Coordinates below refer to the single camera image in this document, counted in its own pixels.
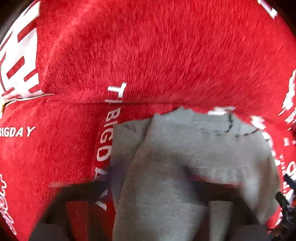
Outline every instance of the red blanket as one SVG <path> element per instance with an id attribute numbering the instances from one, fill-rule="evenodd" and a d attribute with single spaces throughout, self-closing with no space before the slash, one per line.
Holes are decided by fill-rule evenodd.
<path id="1" fill-rule="evenodd" d="M 279 175 L 293 176 L 295 56 L 284 21 L 257 1 L 34 1 L 0 44 L 0 95 L 55 96 L 5 108 L 1 214 L 27 240 L 55 193 L 51 183 L 105 173 L 113 124 L 179 105 L 203 113 L 232 106 L 272 137 Z M 282 190 L 291 195 L 284 182 Z M 109 195 L 92 215 L 111 237 Z M 86 237 L 82 218 L 73 220 Z"/>

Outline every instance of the red fabric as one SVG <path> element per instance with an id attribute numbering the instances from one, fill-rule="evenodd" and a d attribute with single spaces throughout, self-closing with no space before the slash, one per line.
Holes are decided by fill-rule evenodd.
<path id="1" fill-rule="evenodd" d="M 296 40 L 281 17 L 273 20 L 257 1 L 35 0 L 22 18 L 37 4 L 39 16 L 8 32 L 0 45 L 0 94 L 6 101 L 55 94 L 13 103 L 0 119 L 0 127 L 24 128 L 23 137 L 0 137 L 0 174 L 7 184 L 2 210 L 9 206 L 6 215 L 20 241 L 52 199 L 52 182 L 92 180 L 95 168 L 109 165 L 114 121 L 144 119 L 179 105 L 198 112 L 234 106 L 244 121 L 251 115 L 265 119 L 279 173 L 296 171 L 294 138 L 287 131 L 295 106 L 283 107 L 293 89 Z M 19 54 L 13 46 L 27 47 L 34 33 L 31 60 L 34 48 Z M 124 88 L 122 95 L 112 87 Z M 106 103 L 112 101 L 123 104 Z M 29 137 L 27 127 L 35 127 Z M 284 183 L 281 188 L 289 192 Z M 98 206 L 93 214 L 111 237 L 110 192 L 101 201 L 107 211 Z M 81 240 L 82 225 L 76 216 Z"/>

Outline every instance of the red plush surface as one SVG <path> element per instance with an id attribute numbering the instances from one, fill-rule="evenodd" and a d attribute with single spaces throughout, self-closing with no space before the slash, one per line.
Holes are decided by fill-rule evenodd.
<path id="1" fill-rule="evenodd" d="M 1 210 L 13 219 L 20 241 L 56 192 L 51 183 L 92 180 L 95 168 L 109 165 L 115 121 L 179 105 L 203 113 L 234 106 L 246 122 L 252 115 L 265 119 L 280 176 L 296 172 L 294 138 L 287 131 L 296 115 L 295 86 L 289 86 L 295 82 L 296 40 L 281 17 L 272 19 L 257 1 L 36 0 L 23 22 L 37 4 L 38 16 L 14 27 L 0 44 L 5 101 L 55 94 L 13 103 L 0 119 L 1 128 L 24 128 L 23 137 L 0 137 Z M 36 42 L 27 39 L 34 33 Z M 36 53 L 27 43 L 36 43 Z M 114 91 L 121 86 L 122 95 Z M 289 107 L 283 105 L 286 95 L 292 96 Z M 114 101 L 122 104 L 107 103 Z M 35 127 L 29 137 L 28 126 Z M 281 188 L 288 193 L 284 183 Z M 101 201 L 92 215 L 111 237 L 110 192 Z M 81 217 L 73 217 L 73 226 L 83 240 Z"/>

